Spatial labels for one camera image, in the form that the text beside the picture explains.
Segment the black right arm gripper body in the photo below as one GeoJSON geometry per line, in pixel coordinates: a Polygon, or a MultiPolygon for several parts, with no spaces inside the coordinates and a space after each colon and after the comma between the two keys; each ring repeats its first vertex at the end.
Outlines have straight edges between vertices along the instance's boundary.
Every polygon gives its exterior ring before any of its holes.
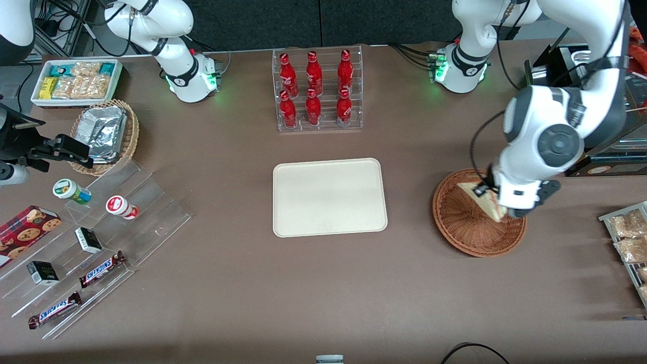
{"type": "Polygon", "coordinates": [[[8,106],[2,107],[1,157],[2,162],[16,166],[29,167],[47,173],[49,163],[30,155],[32,150],[42,147],[47,138],[37,131],[46,122],[32,118],[8,106]]]}

